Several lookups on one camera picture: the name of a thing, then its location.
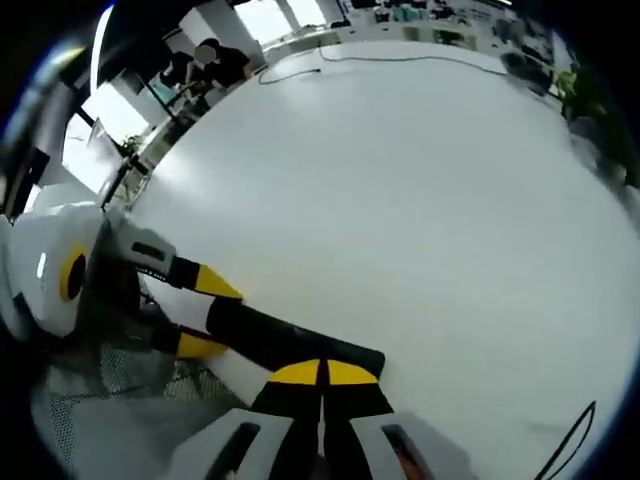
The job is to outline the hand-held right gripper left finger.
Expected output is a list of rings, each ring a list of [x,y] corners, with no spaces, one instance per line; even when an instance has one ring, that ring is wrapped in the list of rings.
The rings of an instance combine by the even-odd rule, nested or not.
[[[180,444],[171,479],[307,479],[318,452],[322,362],[273,373],[248,409],[235,408]]]

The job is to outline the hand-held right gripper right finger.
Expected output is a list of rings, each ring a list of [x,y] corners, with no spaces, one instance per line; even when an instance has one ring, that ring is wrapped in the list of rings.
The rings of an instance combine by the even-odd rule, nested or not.
[[[325,458],[338,479],[474,479],[469,454],[409,411],[390,405],[362,367],[329,360]]]

